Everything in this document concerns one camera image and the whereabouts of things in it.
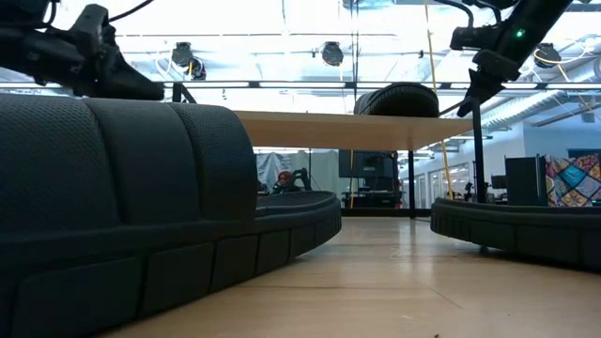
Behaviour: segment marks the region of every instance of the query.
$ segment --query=colorful tapestry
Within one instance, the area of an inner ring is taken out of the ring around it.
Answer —
[[[601,167],[599,156],[547,161],[547,200],[550,207],[590,207],[601,199]]]

